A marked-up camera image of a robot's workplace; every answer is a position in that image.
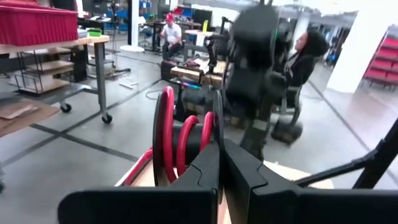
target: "red shelving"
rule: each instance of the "red shelving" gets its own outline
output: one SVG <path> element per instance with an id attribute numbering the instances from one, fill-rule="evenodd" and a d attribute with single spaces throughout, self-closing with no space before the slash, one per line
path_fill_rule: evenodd
<path id="1" fill-rule="evenodd" d="M 364 74 L 365 79 L 398 85 L 398 38 L 386 34 Z"/>

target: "white t-shirt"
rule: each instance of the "white t-shirt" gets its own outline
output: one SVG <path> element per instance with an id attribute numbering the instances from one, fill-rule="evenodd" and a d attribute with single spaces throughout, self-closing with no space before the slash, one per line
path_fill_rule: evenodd
<path id="1" fill-rule="evenodd" d="M 144 28 L 146 28 L 146 26 L 144 26 L 144 24 L 146 23 L 147 21 L 145 20 L 145 17 L 144 16 L 140 16 L 140 17 L 138 17 L 138 26 L 139 26 L 139 31 L 141 32 Z"/>
<path id="2" fill-rule="evenodd" d="M 173 23 L 173 26 L 170 28 L 168 25 L 164 25 L 163 30 L 162 30 L 162 35 L 166 35 L 167 42 L 174 44 L 175 40 L 182 35 L 181 27 Z"/>

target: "black hoodie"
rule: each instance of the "black hoodie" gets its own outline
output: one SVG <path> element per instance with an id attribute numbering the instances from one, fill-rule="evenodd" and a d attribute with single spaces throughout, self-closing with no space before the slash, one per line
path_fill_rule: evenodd
<path id="1" fill-rule="evenodd" d="M 307 43 L 303 50 L 289 58 L 289 60 L 295 59 L 295 62 L 290 66 L 293 73 L 290 86 L 303 85 L 313 72 L 317 57 L 324 55 L 328 51 L 328 42 L 321 33 L 308 31 L 307 35 Z"/>

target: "red cable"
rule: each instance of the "red cable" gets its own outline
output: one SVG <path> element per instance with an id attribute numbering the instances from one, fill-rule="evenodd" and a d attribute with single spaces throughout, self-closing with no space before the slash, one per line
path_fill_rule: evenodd
<path id="1" fill-rule="evenodd" d="M 202 149 L 209 144 L 211 131 L 213 129 L 213 112 L 207 112 L 205 115 L 205 121 L 203 122 L 203 129 L 201 131 L 201 139 L 200 139 L 200 152 Z"/>
<path id="2" fill-rule="evenodd" d="M 166 86 L 164 91 L 167 94 L 167 104 L 164 115 L 164 130 L 163 130 L 163 159 L 164 168 L 170 183 L 177 178 L 173 170 L 173 112 L 174 112 L 174 90 L 170 86 Z"/>
<path id="3" fill-rule="evenodd" d="M 137 173 L 141 170 L 142 166 L 145 165 L 145 162 L 149 159 L 152 159 L 154 153 L 152 150 L 152 147 L 146 151 L 144 153 L 144 155 L 142 155 L 138 161 L 136 162 L 136 164 L 134 165 L 134 168 L 132 169 L 132 171 L 130 172 L 130 174 L 127 176 L 126 180 L 124 181 L 125 185 L 131 185 L 131 182 L 133 180 L 133 178 L 136 177 Z"/>
<path id="4" fill-rule="evenodd" d="M 178 137 L 178 144 L 177 144 L 177 174 L 181 176 L 185 172 L 185 151 L 187 149 L 187 141 L 189 137 L 189 132 L 191 131 L 192 127 L 199 123 L 199 119 L 191 115 L 189 116 L 182 125 L 180 136 Z"/>

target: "white pillar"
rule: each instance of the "white pillar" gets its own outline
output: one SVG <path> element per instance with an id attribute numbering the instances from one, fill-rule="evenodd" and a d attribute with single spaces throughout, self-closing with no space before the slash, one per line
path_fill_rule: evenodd
<path id="1" fill-rule="evenodd" d="M 395 0 L 362 1 L 327 88 L 354 93 L 369 62 L 392 24 Z"/>
<path id="2" fill-rule="evenodd" d="M 301 15 L 297 19 L 296 27 L 294 28 L 293 33 L 293 43 L 296 43 L 296 40 L 301 37 L 304 33 L 307 32 L 308 25 L 310 24 L 311 14 L 302 12 Z M 290 53 L 295 53 L 296 50 L 292 47 Z"/>
<path id="3" fill-rule="evenodd" d="M 142 47 L 138 47 L 138 12 L 139 12 L 139 0 L 132 0 L 131 2 L 131 45 L 121 46 L 121 50 L 130 51 L 130 52 L 143 52 L 144 49 Z"/>

